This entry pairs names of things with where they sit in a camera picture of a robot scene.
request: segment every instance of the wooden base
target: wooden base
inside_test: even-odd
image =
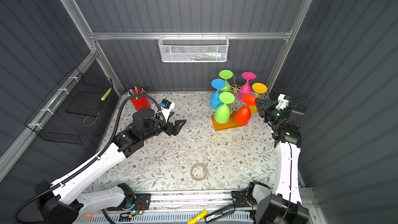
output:
[[[215,131],[220,131],[220,130],[225,130],[225,129],[230,129],[230,128],[235,128],[235,127],[240,127],[237,123],[234,121],[236,111],[233,111],[231,115],[229,116],[229,121],[226,122],[225,124],[220,124],[214,119],[214,115],[211,116],[211,120],[213,121],[213,126]]]

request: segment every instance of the floral tablecloth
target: floral tablecloth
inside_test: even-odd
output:
[[[274,185],[276,155],[270,128],[258,114],[251,116],[245,127],[214,131],[210,108],[211,93],[151,94],[157,102],[175,102],[170,121],[186,119],[177,136],[165,133],[145,141],[144,147],[123,162],[115,165],[85,192],[95,192],[127,183],[134,191],[172,191],[200,189],[246,188],[252,180]],[[234,103],[236,108],[242,104]],[[126,103],[118,131],[132,122],[135,109]],[[116,114],[101,147],[108,142],[114,128]],[[207,176],[202,181],[191,177],[196,163],[206,166]]]

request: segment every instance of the red cup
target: red cup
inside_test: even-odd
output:
[[[141,97],[138,99],[130,99],[132,104],[135,107],[135,110],[138,112],[139,110],[141,110],[142,108],[151,108],[150,104],[148,102],[148,99],[146,97]]]

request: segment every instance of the gray corrugated wall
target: gray corrugated wall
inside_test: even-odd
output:
[[[283,42],[231,40],[227,62],[166,63],[156,40],[99,41],[124,88],[148,91],[214,90],[211,81],[223,69],[233,71],[240,85],[245,83],[241,74],[246,71],[257,75],[256,82],[266,83]]]
[[[24,122],[89,49],[59,0],[0,0],[0,155],[24,129]],[[97,62],[87,73],[103,76]],[[116,93],[97,119],[101,137],[117,103]],[[34,186],[52,181],[92,156],[100,140],[84,145],[33,140],[0,183],[0,222],[34,195]],[[35,202],[23,220],[42,220]]]
[[[93,32],[285,32],[301,0],[76,0]],[[231,40],[225,63],[163,63],[157,41],[100,40],[124,89],[213,90],[230,69],[266,83],[282,40]]]
[[[271,97],[309,93],[299,169],[328,223],[396,223],[398,0],[314,0]]]
[[[89,52],[59,0],[0,0],[0,155]]]

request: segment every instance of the black wire basket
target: black wire basket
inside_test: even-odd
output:
[[[32,115],[25,123],[44,141],[83,144],[97,131],[96,120],[107,104],[112,80],[86,73],[71,78],[50,104],[38,107],[39,115]]]

